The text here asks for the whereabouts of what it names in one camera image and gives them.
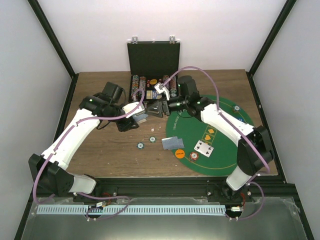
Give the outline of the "grey playing card deck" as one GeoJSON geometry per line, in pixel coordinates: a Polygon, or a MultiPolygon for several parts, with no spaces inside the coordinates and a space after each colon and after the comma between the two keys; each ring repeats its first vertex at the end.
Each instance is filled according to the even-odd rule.
{"type": "Polygon", "coordinates": [[[142,114],[139,114],[139,115],[135,114],[132,117],[138,124],[141,124],[141,123],[144,123],[144,122],[147,121],[148,115],[145,114],[145,113],[142,113],[142,114]]]}

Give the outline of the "blue poker chip stack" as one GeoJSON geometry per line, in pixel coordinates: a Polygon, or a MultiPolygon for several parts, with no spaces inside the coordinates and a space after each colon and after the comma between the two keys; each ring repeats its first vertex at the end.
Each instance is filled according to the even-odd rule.
{"type": "Polygon", "coordinates": [[[144,144],[143,142],[138,142],[137,145],[136,145],[136,147],[137,147],[139,150],[141,150],[141,149],[143,149],[143,148],[145,147],[145,144],[144,144]]]}

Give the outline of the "orange big blind button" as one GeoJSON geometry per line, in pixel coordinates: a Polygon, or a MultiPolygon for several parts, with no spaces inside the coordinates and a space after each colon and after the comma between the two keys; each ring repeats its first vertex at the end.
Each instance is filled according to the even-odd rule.
{"type": "Polygon", "coordinates": [[[185,151],[183,149],[177,149],[174,155],[177,159],[183,159],[185,157],[185,151]]]}

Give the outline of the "red poker chip stack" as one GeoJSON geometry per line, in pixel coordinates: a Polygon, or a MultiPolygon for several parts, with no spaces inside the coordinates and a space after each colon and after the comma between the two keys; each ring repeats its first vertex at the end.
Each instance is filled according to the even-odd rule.
{"type": "Polygon", "coordinates": [[[193,151],[189,154],[189,160],[191,162],[196,162],[199,159],[199,153],[196,151],[193,151]]]}

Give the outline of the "four of clubs card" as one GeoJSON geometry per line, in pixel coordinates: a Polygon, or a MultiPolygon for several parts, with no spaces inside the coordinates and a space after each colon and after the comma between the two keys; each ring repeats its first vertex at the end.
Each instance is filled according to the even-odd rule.
{"type": "Polygon", "coordinates": [[[205,157],[209,158],[214,150],[214,147],[207,144],[206,142],[199,140],[195,144],[194,150],[197,151],[198,153],[204,155],[205,157]]]}

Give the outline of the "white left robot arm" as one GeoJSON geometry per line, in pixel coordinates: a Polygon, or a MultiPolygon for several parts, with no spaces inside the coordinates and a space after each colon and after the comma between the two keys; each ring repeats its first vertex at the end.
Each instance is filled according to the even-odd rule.
{"type": "Polygon", "coordinates": [[[80,103],[75,116],[54,143],[42,154],[33,154],[29,168],[34,183],[32,196],[36,203],[37,188],[41,187],[53,196],[64,197],[70,193],[84,194],[91,202],[97,202],[102,189],[97,180],[88,175],[67,171],[70,162],[87,136],[100,128],[103,121],[114,122],[119,132],[138,128],[134,116],[145,113],[142,101],[119,104],[123,89],[107,82],[103,91],[86,96],[80,103]]]}

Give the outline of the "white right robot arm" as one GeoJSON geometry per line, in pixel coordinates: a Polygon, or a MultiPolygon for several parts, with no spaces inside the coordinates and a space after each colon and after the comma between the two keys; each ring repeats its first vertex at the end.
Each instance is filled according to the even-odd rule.
{"type": "Polygon", "coordinates": [[[198,119],[229,138],[237,147],[236,168],[226,178],[222,188],[223,198],[229,202],[240,196],[240,189],[253,180],[262,168],[269,169],[269,162],[274,157],[271,138],[264,126],[254,127],[240,121],[220,108],[218,99],[211,100],[201,96],[195,80],[189,76],[179,77],[176,81],[178,96],[172,97],[167,84],[158,82],[154,89],[163,97],[154,102],[159,116],[170,115],[173,111],[187,110],[191,117],[198,119]]]}

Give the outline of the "boxed card decks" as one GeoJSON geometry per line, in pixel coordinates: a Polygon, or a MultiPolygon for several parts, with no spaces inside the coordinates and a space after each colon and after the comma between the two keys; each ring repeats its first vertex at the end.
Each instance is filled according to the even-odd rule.
{"type": "Polygon", "coordinates": [[[162,98],[162,94],[158,93],[156,90],[147,90],[145,98],[147,100],[158,100],[162,98]]]}

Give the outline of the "yellow dealer chip in case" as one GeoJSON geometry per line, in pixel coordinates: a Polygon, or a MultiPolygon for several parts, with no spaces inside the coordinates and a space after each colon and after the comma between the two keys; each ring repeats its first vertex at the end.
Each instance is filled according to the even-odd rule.
{"type": "Polygon", "coordinates": [[[157,84],[157,79],[151,79],[150,81],[149,81],[149,83],[151,84],[151,85],[155,85],[155,84],[157,84]]]}

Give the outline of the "chip row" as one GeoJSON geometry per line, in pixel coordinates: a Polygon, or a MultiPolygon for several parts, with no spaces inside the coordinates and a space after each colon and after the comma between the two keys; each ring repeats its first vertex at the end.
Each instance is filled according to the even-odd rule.
{"type": "Polygon", "coordinates": [[[171,76],[171,80],[169,81],[169,94],[171,98],[174,98],[178,95],[177,79],[175,76],[171,76]]]}
{"type": "Polygon", "coordinates": [[[140,81],[140,78],[138,75],[133,75],[132,76],[132,83],[131,83],[131,99],[133,101],[136,101],[137,100],[137,97],[136,97],[136,90],[139,88],[139,81],[140,81]]]}
{"type": "Polygon", "coordinates": [[[167,79],[169,79],[169,78],[170,78],[169,75],[164,75],[164,76],[162,77],[162,83],[164,84],[164,83],[167,81],[167,79]]]}
{"type": "Polygon", "coordinates": [[[138,88],[141,89],[141,91],[138,92],[139,98],[141,98],[142,95],[146,92],[146,86],[147,86],[147,78],[145,76],[140,76],[138,88]]]}

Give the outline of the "chip row far left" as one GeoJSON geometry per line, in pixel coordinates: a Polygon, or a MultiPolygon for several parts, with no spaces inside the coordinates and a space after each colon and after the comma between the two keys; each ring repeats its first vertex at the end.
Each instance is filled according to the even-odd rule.
{"type": "Polygon", "coordinates": [[[138,75],[133,75],[132,76],[132,83],[131,83],[131,99],[133,101],[136,101],[137,100],[137,97],[136,97],[136,90],[139,88],[139,81],[140,81],[140,78],[138,75]]]}

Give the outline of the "black poker chip case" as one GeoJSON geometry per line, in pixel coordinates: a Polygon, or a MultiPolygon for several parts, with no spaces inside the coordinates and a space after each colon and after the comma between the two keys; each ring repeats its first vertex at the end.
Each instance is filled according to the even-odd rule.
{"type": "MultiPolygon", "coordinates": [[[[138,93],[136,101],[131,99],[131,84],[133,75],[146,77],[146,91],[155,90],[155,85],[150,84],[150,80],[157,79],[157,83],[162,83],[164,75],[171,75],[179,68],[181,43],[171,37],[168,41],[138,41],[137,37],[133,37],[127,43],[127,52],[130,67],[130,86],[129,86],[129,102],[138,102],[138,93]]],[[[143,103],[145,106],[154,103],[155,100],[146,99],[146,91],[144,93],[143,103]]]]}

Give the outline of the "round green poker mat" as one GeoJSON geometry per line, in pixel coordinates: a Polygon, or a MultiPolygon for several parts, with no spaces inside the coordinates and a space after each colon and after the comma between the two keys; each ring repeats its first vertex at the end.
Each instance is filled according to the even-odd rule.
{"type": "Polygon", "coordinates": [[[167,138],[177,137],[184,145],[182,150],[173,149],[173,156],[182,154],[178,160],[194,173],[207,176],[228,176],[237,166],[237,147],[215,127],[190,117],[186,110],[172,112],[167,118],[165,134],[167,138]],[[202,141],[213,147],[209,157],[198,153],[196,160],[190,154],[196,153],[194,147],[202,141]]]}

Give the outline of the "light blue slotted strip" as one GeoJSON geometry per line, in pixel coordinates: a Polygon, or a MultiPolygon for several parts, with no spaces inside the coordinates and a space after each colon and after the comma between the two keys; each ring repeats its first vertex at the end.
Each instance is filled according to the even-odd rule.
{"type": "Polygon", "coordinates": [[[40,205],[36,213],[38,215],[204,215],[224,216],[224,205],[109,205],[102,209],[90,209],[90,205],[40,205]]]}

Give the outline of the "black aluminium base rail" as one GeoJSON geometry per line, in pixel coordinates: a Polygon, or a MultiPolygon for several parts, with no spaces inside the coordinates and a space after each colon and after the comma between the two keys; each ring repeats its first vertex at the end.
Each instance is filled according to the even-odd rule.
{"type": "Polygon", "coordinates": [[[225,177],[105,177],[97,178],[93,197],[129,198],[205,198],[209,202],[236,203],[261,196],[257,186],[250,184],[227,196],[225,177]]]}

